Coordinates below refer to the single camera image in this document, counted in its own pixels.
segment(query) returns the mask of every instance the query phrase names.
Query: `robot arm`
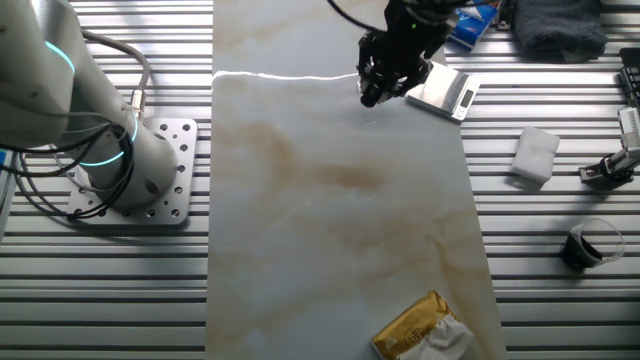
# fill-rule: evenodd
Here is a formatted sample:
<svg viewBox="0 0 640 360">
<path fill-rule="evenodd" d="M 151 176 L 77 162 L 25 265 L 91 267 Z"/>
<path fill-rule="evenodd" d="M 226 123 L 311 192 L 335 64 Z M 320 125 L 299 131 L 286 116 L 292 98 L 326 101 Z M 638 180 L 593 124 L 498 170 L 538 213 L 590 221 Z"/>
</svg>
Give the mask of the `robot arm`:
<svg viewBox="0 0 640 360">
<path fill-rule="evenodd" d="M 100 70 L 66 0 L 0 0 L 0 29 L 0 144 L 24 152 L 47 144 L 67 149 L 108 125 L 91 145 L 65 151 L 92 187 L 109 189 L 100 198 L 110 199 L 126 183 L 113 205 L 130 209 L 171 187 L 173 147 L 141 124 Z M 124 138 L 131 146 L 122 145 Z"/>
<path fill-rule="evenodd" d="M 367 33 L 360 39 L 361 103 L 373 107 L 392 97 L 404 96 L 426 81 L 430 59 L 455 28 L 459 7 L 487 5 L 495 1 L 468 4 L 467 0 L 390 0 L 384 17 L 387 30 L 375 29 L 346 15 L 333 0 L 329 4 Z"/>
</svg>

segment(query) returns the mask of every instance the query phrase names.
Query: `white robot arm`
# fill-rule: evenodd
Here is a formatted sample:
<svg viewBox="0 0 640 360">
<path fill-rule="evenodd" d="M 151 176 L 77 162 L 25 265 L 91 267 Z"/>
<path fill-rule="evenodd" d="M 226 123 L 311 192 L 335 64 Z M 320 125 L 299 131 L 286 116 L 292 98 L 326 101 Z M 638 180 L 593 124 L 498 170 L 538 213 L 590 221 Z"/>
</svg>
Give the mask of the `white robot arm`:
<svg viewBox="0 0 640 360">
<path fill-rule="evenodd" d="M 65 153 L 81 160 L 93 187 L 105 189 L 97 193 L 102 199 L 130 177 L 113 206 L 142 207 L 172 186 L 177 160 L 168 141 L 143 126 L 134 110 L 89 54 L 66 0 L 0 0 L 0 148 L 63 149 L 107 125 L 121 129 L 120 135 L 98 134 L 89 151 L 81 146 Z M 100 116 L 78 116 L 87 112 Z M 135 149 L 131 164 L 123 156 L 125 136 Z"/>
</svg>

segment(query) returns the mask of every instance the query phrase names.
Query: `blue package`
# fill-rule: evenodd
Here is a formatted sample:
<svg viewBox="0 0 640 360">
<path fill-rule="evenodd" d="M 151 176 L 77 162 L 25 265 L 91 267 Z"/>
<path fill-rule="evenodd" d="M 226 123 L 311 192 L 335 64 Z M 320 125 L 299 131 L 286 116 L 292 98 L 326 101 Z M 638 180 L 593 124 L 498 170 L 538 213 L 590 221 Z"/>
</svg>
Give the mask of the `blue package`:
<svg viewBox="0 0 640 360">
<path fill-rule="evenodd" d="M 449 35 L 449 39 L 473 50 L 497 13 L 498 9 L 491 5 L 456 10 L 460 20 Z"/>
</svg>

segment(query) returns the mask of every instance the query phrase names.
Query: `cable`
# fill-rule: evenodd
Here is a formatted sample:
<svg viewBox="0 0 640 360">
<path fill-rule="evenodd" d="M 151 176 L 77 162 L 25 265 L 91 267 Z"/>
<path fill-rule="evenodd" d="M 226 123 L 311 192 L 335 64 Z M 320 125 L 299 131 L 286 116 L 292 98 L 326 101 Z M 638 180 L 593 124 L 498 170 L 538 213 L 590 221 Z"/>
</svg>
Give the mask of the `cable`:
<svg viewBox="0 0 640 360">
<path fill-rule="evenodd" d="M 116 128 L 114 129 L 116 132 L 119 131 L 125 131 L 124 128 Z M 85 210 L 85 211 L 79 211 L 79 212 L 74 212 L 74 213 L 67 213 L 63 210 L 61 210 L 60 208 L 58 208 L 57 206 L 55 206 L 54 204 L 52 204 L 50 201 L 48 201 L 41 193 L 40 191 L 37 189 L 37 187 L 35 186 L 35 183 L 33 182 L 33 179 L 31 177 L 26 177 L 27 182 L 29 183 L 29 186 L 31 186 L 31 189 L 33 191 L 33 193 L 46 205 L 49 207 L 49 209 L 45 208 L 44 206 L 38 204 L 33 197 L 31 197 L 31 195 L 29 195 L 29 193 L 27 192 L 27 189 L 24 186 L 24 183 L 22 182 L 22 178 L 18 177 L 17 175 L 14 175 L 16 178 L 16 183 L 18 185 L 18 188 L 20 189 L 20 192 L 22 192 L 22 194 L 24 195 L 24 197 L 29 201 L 29 203 L 31 203 L 31 205 L 33 205 L 36 209 L 42 211 L 43 213 L 49 215 L 49 216 L 62 216 L 62 217 L 66 217 L 67 220 L 69 221 L 76 221 L 76 220 L 81 220 L 81 219 L 89 219 L 95 216 L 100 216 L 101 214 L 104 213 L 104 211 L 106 211 L 107 209 L 109 209 L 119 198 L 120 196 L 124 193 L 125 189 L 128 187 L 129 182 L 131 181 L 131 177 L 133 175 L 133 145 L 131 144 L 131 138 L 128 136 L 123 137 L 123 141 L 121 141 L 121 146 L 123 148 L 123 151 L 125 152 L 125 156 L 124 156 L 124 160 L 123 160 L 123 166 L 126 166 L 126 170 L 125 173 L 123 174 L 123 179 L 124 181 L 119 181 L 117 188 L 114 190 L 114 192 L 105 200 L 103 200 L 100 204 L 98 204 L 97 206 L 89 209 L 89 210 Z M 21 162 L 21 165 L 23 167 L 23 169 L 27 168 L 27 164 L 26 161 L 24 160 L 24 157 L 22 154 L 17 155 L 19 157 L 19 160 Z"/>
<path fill-rule="evenodd" d="M 105 133 L 107 132 L 109 129 L 111 129 L 111 125 L 109 125 L 108 127 L 103 128 L 102 130 L 98 131 L 97 133 L 95 133 L 94 135 L 92 135 L 90 137 L 90 142 L 87 144 L 87 146 L 84 148 L 84 150 L 82 150 L 82 152 L 80 153 L 80 155 L 78 155 L 78 157 L 69 165 L 64 166 L 58 170 L 55 171 L 51 171 L 51 172 L 44 172 L 44 173 L 32 173 L 32 172 L 28 172 L 28 171 L 22 171 L 22 170 L 17 170 L 14 168 L 11 168 L 9 166 L 5 166 L 5 165 L 0 165 L 0 169 L 10 173 L 10 174 L 14 174 L 14 175 L 20 175 L 20 176 L 24 176 L 24 177 L 28 177 L 28 178 L 44 178 L 44 177 L 55 177 L 58 176 L 60 174 L 63 174 L 71 169 L 73 169 L 74 167 L 78 166 L 78 164 L 80 164 L 82 162 L 82 160 L 84 160 L 84 158 L 87 156 L 87 154 L 89 153 L 89 150 L 91 150 L 91 148 L 98 142 L 98 139 Z"/>
<path fill-rule="evenodd" d="M 482 1 L 479 3 L 471 3 L 469 4 L 468 0 L 459 0 L 459 1 L 452 1 L 452 2 L 448 2 L 448 3 L 434 3 L 433 0 L 431 0 L 431 2 L 424 2 L 424 3 L 411 3 L 408 1 L 405 1 L 405 5 L 408 7 L 412 7 L 412 8 L 434 8 L 434 7 L 440 7 L 440 8 L 469 8 L 469 7 L 478 7 L 478 6 L 484 6 L 484 5 L 493 5 L 498 3 L 500 0 L 488 0 L 488 1 Z"/>
<path fill-rule="evenodd" d="M 344 10 L 342 10 L 338 4 L 335 3 L 335 1 L 333 0 L 327 0 L 327 2 L 329 3 L 329 5 L 331 5 L 331 7 L 333 8 L 333 10 L 335 10 L 338 14 L 340 14 L 340 16 L 342 16 L 343 18 L 345 18 L 347 21 L 349 21 L 350 23 L 352 23 L 355 26 L 361 27 L 365 30 L 368 31 L 373 31 L 373 32 L 380 32 L 380 33 L 384 33 L 384 30 L 380 30 L 378 28 L 375 28 L 371 25 L 367 25 L 361 21 L 358 21 L 354 18 L 352 18 L 349 14 L 347 14 L 346 12 L 344 12 Z"/>
<path fill-rule="evenodd" d="M 149 77 L 151 76 L 151 65 L 149 65 L 149 61 L 147 61 L 147 58 L 145 58 L 140 51 L 134 49 L 133 47 L 121 41 L 113 40 L 106 36 L 94 34 L 84 29 L 82 29 L 82 36 L 87 40 L 95 41 L 102 45 L 114 48 L 116 50 L 120 50 L 123 53 L 129 54 L 133 56 L 136 60 L 138 60 L 138 62 L 140 62 L 140 64 L 142 65 L 142 77 L 140 78 L 140 82 L 138 83 L 138 87 L 136 87 L 136 90 L 144 91 L 144 89 L 147 87 L 147 82 L 149 82 Z"/>
<path fill-rule="evenodd" d="M 13 102 L 9 99 L 3 99 L 0 98 L 0 101 L 4 101 L 7 102 L 9 104 L 11 104 L 11 106 L 14 106 L 20 110 L 23 111 L 28 111 L 30 113 L 36 114 L 36 115 L 42 115 L 42 116 L 51 116 L 51 117 L 61 117 L 61 118 L 66 118 L 66 117 L 81 117 L 81 116 L 90 116 L 90 117 L 97 117 L 100 118 L 104 121 L 106 121 L 108 124 L 106 125 L 101 125 L 101 128 L 107 128 L 108 126 L 110 126 L 110 124 L 113 124 L 113 121 L 111 121 L 111 119 L 109 119 L 108 117 L 97 113 L 97 112 L 68 112 L 68 113 L 51 113 L 51 112 L 47 112 L 47 111 L 40 111 L 37 109 L 30 109 L 27 108 L 21 104 L 18 104 L 16 102 Z M 67 145 L 61 148 L 56 148 L 55 150 L 36 150 L 36 149 L 26 149 L 26 148 L 21 148 L 21 147 L 17 147 L 17 146 L 12 146 L 12 145 L 7 145 L 7 144 L 0 144 L 0 148 L 3 149 L 7 149 L 7 150 L 11 150 L 14 152 L 22 152 L 22 153 L 26 153 L 26 154 L 54 154 L 54 153 L 60 153 L 60 152 L 65 152 L 65 151 L 71 151 L 74 150 L 82 145 L 88 144 L 90 141 L 92 141 L 93 136 L 91 135 L 87 138 L 85 138 L 84 140 L 81 140 L 75 144 L 71 144 L 71 145 Z"/>
<path fill-rule="evenodd" d="M 83 129 L 83 130 L 68 130 L 68 131 L 65 131 L 63 134 L 82 134 L 82 133 L 85 133 L 85 132 L 91 132 L 91 131 L 95 131 L 95 130 L 100 130 L 105 126 L 109 126 L 109 124 L 102 124 L 102 125 L 90 127 L 90 128 Z"/>
<path fill-rule="evenodd" d="M 479 2 L 479 3 L 468 4 L 468 0 L 459 0 L 459 1 L 454 1 L 454 2 L 450 2 L 450 3 L 434 3 L 431 0 L 431 2 L 418 4 L 418 3 L 410 3 L 410 2 L 405 0 L 404 4 L 407 7 L 411 7 L 411 8 L 419 8 L 419 9 L 427 9 L 427 10 L 431 10 L 431 9 L 434 9 L 434 8 L 444 8 L 444 9 L 447 9 L 447 10 L 450 10 L 451 12 L 453 12 L 456 8 L 478 7 L 478 6 L 483 6 L 483 5 L 491 5 L 491 4 L 497 3 L 498 1 L 499 0 L 488 0 L 488 1 L 483 1 L 483 2 Z M 376 28 L 374 26 L 365 24 L 365 23 L 363 23 L 363 22 L 361 22 L 359 20 L 354 19 L 353 17 L 351 17 L 351 15 L 347 14 L 344 10 L 342 10 L 338 6 L 338 4 L 335 3 L 334 0 L 327 0 L 327 2 L 329 3 L 329 5 L 331 5 L 333 10 L 335 10 L 340 16 L 345 18 L 347 21 L 349 21 L 353 25 L 356 25 L 356 26 L 361 27 L 361 28 L 363 28 L 365 30 L 368 30 L 368 31 L 373 31 L 373 32 L 378 32 L 378 33 L 385 33 L 386 32 L 384 30 L 380 30 L 380 29 L 378 29 L 378 28 Z"/>
<path fill-rule="evenodd" d="M 58 157 L 58 154 L 53 154 L 53 159 L 56 161 L 56 165 L 58 167 L 63 167 L 64 166 L 62 164 L 62 161 L 60 161 L 60 158 Z M 69 172 L 65 172 L 64 175 L 75 186 L 79 187 L 80 189 L 84 189 L 84 190 L 86 190 L 88 192 L 91 192 L 91 193 L 112 191 L 112 190 L 116 189 L 118 187 L 118 185 L 120 185 L 120 183 L 122 183 L 125 180 L 125 178 L 122 177 L 120 180 L 118 180 L 117 183 L 113 184 L 111 187 L 108 187 L 106 189 L 98 189 L 98 188 L 95 188 L 93 186 L 84 184 L 82 181 L 79 180 L 80 179 L 79 177 L 77 177 L 77 176 L 74 177 L 73 175 L 69 174 Z"/>
</svg>

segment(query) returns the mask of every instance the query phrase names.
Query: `white sponge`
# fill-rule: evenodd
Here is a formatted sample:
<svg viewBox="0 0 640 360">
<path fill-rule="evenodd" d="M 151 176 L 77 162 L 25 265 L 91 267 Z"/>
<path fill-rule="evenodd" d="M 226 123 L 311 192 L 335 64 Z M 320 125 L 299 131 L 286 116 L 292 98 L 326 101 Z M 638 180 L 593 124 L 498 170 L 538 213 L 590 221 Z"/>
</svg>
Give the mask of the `white sponge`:
<svg viewBox="0 0 640 360">
<path fill-rule="evenodd" d="M 511 171 L 541 183 L 549 181 L 559 145 L 560 137 L 536 128 L 525 128 L 520 135 Z"/>
</svg>

